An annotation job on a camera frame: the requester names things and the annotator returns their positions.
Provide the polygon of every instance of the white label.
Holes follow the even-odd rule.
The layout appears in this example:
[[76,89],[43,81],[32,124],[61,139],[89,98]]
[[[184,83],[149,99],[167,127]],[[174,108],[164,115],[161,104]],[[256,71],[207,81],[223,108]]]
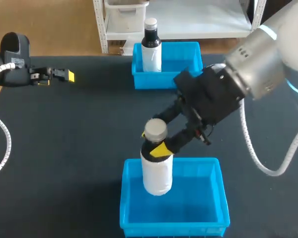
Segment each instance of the white label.
[[173,155],[161,162],[146,160],[140,153],[146,191],[155,196],[166,194],[172,187]]
[[21,67],[23,67],[24,66],[24,59],[11,58],[11,63],[17,63]]
[[144,72],[161,72],[161,45],[155,48],[141,45]]

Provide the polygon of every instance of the white bottle cap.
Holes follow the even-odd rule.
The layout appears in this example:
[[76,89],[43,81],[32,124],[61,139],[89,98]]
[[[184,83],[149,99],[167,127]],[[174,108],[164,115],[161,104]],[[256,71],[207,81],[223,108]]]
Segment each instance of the white bottle cap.
[[158,27],[157,19],[155,19],[155,18],[147,18],[145,20],[145,29],[146,30],[152,31],[152,30],[157,29],[157,27]]
[[145,137],[151,142],[161,142],[168,135],[166,123],[158,118],[150,119],[145,125]]

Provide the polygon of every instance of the gray robot arm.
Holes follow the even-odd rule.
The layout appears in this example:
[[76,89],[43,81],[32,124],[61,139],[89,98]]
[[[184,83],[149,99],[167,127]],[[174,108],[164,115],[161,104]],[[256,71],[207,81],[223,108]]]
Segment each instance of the gray robot arm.
[[175,154],[194,138],[209,145],[209,130],[237,110],[243,98],[251,95],[259,99],[285,79],[290,80],[290,72],[298,75],[298,59],[292,56],[293,53],[298,55],[298,44],[288,40],[289,44],[285,46],[288,32],[295,34],[293,37],[298,40],[298,26],[295,28],[292,22],[298,25],[298,0],[286,5],[253,31],[226,55],[223,63],[204,68],[198,77],[192,77],[188,72],[175,77],[177,99],[153,118],[168,124],[183,114],[187,123],[176,135],[165,138],[164,143],[148,148],[148,154],[153,149],[161,151],[155,153],[155,157]]

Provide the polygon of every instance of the white shelf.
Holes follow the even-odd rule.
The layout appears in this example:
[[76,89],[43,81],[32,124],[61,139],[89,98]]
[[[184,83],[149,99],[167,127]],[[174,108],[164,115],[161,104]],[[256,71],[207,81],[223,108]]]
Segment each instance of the white shelf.
[[[151,0],[146,17],[158,20],[161,39],[206,39],[246,37],[251,24],[239,0]],[[108,40],[140,37],[143,32],[117,33],[107,26]]]

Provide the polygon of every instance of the white storage box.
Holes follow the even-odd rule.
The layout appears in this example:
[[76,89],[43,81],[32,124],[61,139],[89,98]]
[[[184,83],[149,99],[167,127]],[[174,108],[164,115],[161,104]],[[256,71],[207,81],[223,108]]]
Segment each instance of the white storage box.
[[115,32],[143,31],[148,5],[140,0],[105,0],[108,24]]

